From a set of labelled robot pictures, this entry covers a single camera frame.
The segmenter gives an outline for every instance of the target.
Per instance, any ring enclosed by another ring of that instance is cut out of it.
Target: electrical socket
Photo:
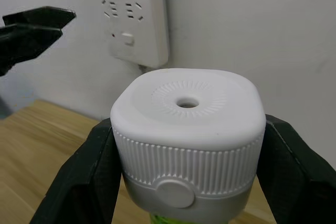
[[[165,0],[102,0],[111,54],[156,68],[169,56]]]

